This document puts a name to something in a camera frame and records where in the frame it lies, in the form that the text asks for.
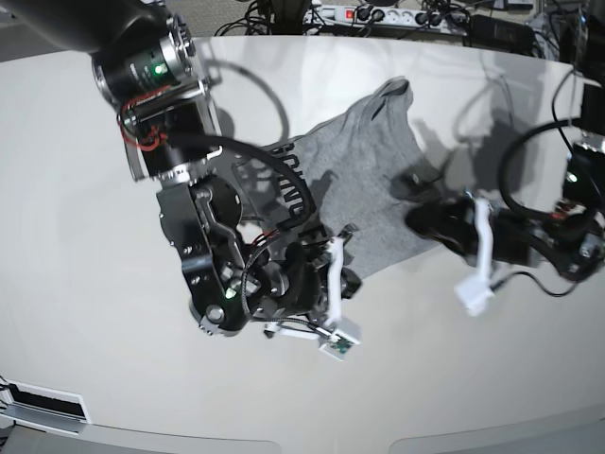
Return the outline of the grey t-shirt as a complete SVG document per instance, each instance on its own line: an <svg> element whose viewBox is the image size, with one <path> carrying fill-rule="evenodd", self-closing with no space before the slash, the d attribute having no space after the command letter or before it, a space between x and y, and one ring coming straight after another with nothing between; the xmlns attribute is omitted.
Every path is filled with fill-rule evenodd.
<svg viewBox="0 0 605 454"><path fill-rule="evenodd" d="M416 186L438 177L410 128L412 103L410 81L396 77L308 133L263 148L306 182L317 207L284 244L323 242L352 224L345 265L361 278L432 249L405 224L427 192Z"/></svg>

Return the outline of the black power adapter brick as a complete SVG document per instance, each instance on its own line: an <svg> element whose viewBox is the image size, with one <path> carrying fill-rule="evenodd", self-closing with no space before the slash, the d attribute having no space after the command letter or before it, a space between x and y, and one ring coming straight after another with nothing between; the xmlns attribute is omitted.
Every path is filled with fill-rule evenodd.
<svg viewBox="0 0 605 454"><path fill-rule="evenodd" d="M480 14L471 17L467 37L474 44L517 52L528 52L534 44L529 26Z"/></svg>

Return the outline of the white power strip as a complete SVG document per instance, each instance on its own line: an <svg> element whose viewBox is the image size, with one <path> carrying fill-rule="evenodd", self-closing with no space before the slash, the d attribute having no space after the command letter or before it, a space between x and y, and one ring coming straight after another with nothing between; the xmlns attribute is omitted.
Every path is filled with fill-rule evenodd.
<svg viewBox="0 0 605 454"><path fill-rule="evenodd" d="M331 5L313 2L302 23L315 28L332 26L357 31L421 31L465 36L469 17L462 9L405 9L370 4Z"/></svg>

